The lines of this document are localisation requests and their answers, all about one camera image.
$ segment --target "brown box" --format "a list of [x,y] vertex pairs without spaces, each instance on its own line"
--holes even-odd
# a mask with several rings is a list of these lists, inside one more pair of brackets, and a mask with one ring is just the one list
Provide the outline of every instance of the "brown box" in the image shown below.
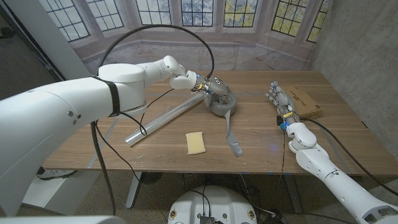
[[323,109],[300,87],[291,85],[282,89],[293,99],[295,111],[300,117],[315,119],[321,115]]

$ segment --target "yellow sponge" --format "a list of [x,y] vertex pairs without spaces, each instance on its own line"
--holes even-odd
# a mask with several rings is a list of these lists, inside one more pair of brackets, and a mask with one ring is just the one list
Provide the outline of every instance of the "yellow sponge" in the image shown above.
[[188,142],[188,155],[195,155],[206,152],[202,134],[203,132],[186,134]]

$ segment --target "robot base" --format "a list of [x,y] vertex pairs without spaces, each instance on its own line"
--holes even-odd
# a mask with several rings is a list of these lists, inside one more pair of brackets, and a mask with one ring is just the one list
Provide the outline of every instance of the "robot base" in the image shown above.
[[[203,187],[193,190],[202,193]],[[204,194],[209,200],[211,217],[216,223],[257,223],[252,205],[235,191],[226,187],[210,185],[206,186]],[[205,216],[209,217],[209,206],[207,200],[203,199],[205,200]],[[201,223],[203,199],[202,195],[196,192],[189,191],[183,194],[172,205],[168,215],[168,224]]]

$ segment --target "desk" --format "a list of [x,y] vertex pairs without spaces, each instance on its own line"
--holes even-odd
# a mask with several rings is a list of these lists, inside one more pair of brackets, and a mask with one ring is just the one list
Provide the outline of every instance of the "desk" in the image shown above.
[[[243,156],[235,157],[226,142],[225,119],[208,111],[203,102],[133,147],[129,147],[124,138],[132,134],[138,125],[129,119],[118,119],[108,138],[109,143],[136,171],[280,174],[284,135],[276,126],[275,106],[265,97],[271,82],[278,81],[282,87],[298,85],[310,95],[324,109],[318,121],[332,131],[370,173],[398,175],[398,163],[321,73],[217,71],[213,76],[225,81],[238,100],[236,111],[231,117],[231,125],[242,147]],[[146,100],[150,102],[169,89],[166,82],[156,84],[146,90]],[[188,95],[188,90],[168,93],[148,109],[144,121],[151,121],[167,108],[180,104]],[[103,134],[107,133],[113,121],[114,118],[99,121]],[[314,132],[319,145],[329,153],[330,159],[340,169],[351,175],[364,174],[324,131],[312,123],[305,124]],[[185,134],[195,131],[203,131],[207,151],[198,155],[187,155]],[[108,169],[129,170],[127,164],[108,146],[104,146],[102,153]],[[90,125],[87,125],[56,150],[43,167],[86,170],[94,154]],[[91,169],[100,170],[98,160],[95,160]],[[299,167],[295,154],[287,144],[284,172],[308,174]]]

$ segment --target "metal rod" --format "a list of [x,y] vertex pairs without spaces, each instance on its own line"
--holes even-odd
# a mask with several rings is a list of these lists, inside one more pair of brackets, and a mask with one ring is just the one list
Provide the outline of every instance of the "metal rod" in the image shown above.
[[[183,102],[182,104],[178,105],[174,109],[170,110],[166,114],[158,117],[157,119],[153,120],[149,124],[145,126],[147,133],[153,133],[156,129],[162,127],[163,125],[167,124],[169,121],[177,117],[178,115],[182,114],[184,111],[188,110],[192,106],[195,106],[197,103],[201,102],[204,99],[205,92],[197,92],[195,93],[189,100]],[[135,143],[139,142],[143,139],[145,135],[143,135],[139,129],[136,130],[135,133],[124,139],[129,146],[134,145]]]

